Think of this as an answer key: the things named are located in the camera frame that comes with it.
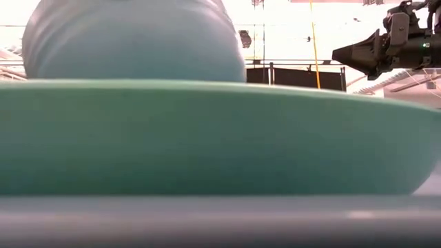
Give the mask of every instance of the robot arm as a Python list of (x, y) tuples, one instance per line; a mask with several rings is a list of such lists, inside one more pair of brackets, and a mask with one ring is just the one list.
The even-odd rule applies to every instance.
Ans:
[(429, 3), (429, 0), (426, 0), (422, 3), (416, 3), (415, 11), (421, 10), (424, 7), (427, 7), (427, 4)]
[(422, 4), (403, 1), (383, 20), (388, 33), (377, 30), (364, 41), (338, 48), (332, 59), (365, 73), (369, 80), (396, 68), (441, 68), (441, 34), (420, 28), (414, 12)]

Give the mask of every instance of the black curtain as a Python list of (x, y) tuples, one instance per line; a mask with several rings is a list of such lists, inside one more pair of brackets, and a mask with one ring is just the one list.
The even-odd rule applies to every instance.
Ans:
[(247, 69), (247, 83), (269, 84), (268, 68), (250, 68)]
[[(327, 90), (346, 91), (341, 73), (320, 72), (320, 87)], [(316, 72), (274, 68), (274, 84), (317, 88)]]

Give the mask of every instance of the green glass dish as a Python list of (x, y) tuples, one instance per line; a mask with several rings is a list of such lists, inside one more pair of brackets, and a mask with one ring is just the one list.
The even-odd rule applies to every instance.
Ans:
[(294, 87), (0, 84), (0, 194), (410, 194), (441, 113)]

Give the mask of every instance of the yellow cable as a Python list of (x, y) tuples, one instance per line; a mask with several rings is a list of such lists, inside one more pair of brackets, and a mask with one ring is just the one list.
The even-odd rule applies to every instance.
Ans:
[(320, 89), (320, 73), (318, 71), (316, 29), (314, 27), (314, 17), (313, 17), (313, 12), (312, 12), (312, 0), (309, 0), (309, 7), (311, 8), (312, 41), (314, 42), (314, 56), (315, 56), (315, 60), (316, 60), (317, 88)]

